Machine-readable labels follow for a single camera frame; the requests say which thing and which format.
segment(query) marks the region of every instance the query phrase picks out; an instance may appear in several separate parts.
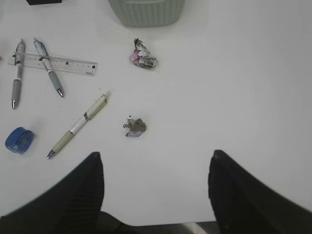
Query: black object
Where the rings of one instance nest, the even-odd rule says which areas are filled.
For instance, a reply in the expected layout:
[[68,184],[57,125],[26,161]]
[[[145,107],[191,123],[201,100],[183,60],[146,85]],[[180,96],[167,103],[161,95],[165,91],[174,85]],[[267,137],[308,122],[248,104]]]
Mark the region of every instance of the black object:
[[43,195],[0,219],[1,234],[92,234],[104,198],[99,152]]
[[211,159],[208,184],[222,234],[312,234],[312,213],[265,186],[221,150]]
[[61,3],[62,0],[26,0],[29,5]]

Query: ruler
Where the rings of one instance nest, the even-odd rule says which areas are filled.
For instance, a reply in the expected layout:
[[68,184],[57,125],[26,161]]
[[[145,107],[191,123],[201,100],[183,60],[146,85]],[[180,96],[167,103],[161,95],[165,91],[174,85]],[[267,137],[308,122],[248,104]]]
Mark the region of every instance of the ruler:
[[[96,70],[98,67],[98,64],[96,62],[85,62],[85,61],[72,60],[72,59],[67,59],[67,58],[32,55],[32,54],[27,54],[27,53],[19,53],[19,54],[23,56],[24,67],[46,69],[43,65],[42,59],[49,59],[53,67],[51,70],[87,74],[87,75],[92,75],[92,76],[96,74]],[[9,65],[16,65],[15,57],[16,57],[16,53],[14,52],[8,61]]]

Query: crumpled paper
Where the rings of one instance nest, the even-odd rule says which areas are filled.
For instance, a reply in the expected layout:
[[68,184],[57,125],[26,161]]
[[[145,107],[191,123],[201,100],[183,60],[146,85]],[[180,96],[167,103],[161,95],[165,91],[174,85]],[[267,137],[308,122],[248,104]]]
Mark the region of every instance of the crumpled paper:
[[143,45],[143,42],[136,38],[134,40],[135,50],[133,54],[130,55],[130,61],[142,68],[151,69],[155,67],[158,63],[157,59],[151,55],[151,52]]

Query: candy wrapper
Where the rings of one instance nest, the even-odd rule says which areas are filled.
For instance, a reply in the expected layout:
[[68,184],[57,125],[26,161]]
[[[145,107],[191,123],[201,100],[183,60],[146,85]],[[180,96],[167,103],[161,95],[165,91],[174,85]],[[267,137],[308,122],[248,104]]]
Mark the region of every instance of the candy wrapper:
[[139,137],[146,131],[146,124],[140,118],[137,120],[128,118],[127,123],[123,125],[123,128],[130,129],[130,132],[126,134],[126,137]]
[[130,55],[130,61],[138,66],[146,69],[155,67],[158,63],[157,59],[151,55],[151,52],[143,45],[143,42],[138,38],[135,39],[135,50]]

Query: pen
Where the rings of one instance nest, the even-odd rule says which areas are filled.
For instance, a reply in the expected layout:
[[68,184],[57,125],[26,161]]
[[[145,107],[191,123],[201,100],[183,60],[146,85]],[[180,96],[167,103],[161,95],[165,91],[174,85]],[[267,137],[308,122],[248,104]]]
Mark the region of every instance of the pen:
[[18,66],[18,74],[16,76],[16,79],[14,79],[13,81],[12,98],[11,98],[13,110],[19,105],[20,101],[20,88],[21,88],[21,78],[23,75],[23,60],[24,60],[23,53],[25,53],[25,43],[23,39],[21,39],[20,43],[16,48],[15,53],[15,65]]
[[[44,44],[41,41],[38,41],[36,38],[34,38],[34,45],[35,45],[35,48],[37,49],[37,52],[39,55],[49,56],[48,52],[45,49]],[[50,80],[52,81],[52,83],[54,85],[55,90],[63,98],[64,97],[63,87],[60,84],[59,78],[58,78],[57,74],[55,73],[49,59],[43,58],[42,62],[43,62],[43,65],[44,65],[46,71],[48,72],[48,75],[49,75]]]
[[51,159],[55,156],[62,148],[74,137],[74,135],[88,122],[92,119],[106,104],[107,98],[110,92],[103,94],[87,111],[83,116],[71,127],[70,130],[65,133],[65,135],[56,143],[47,156],[47,159]]

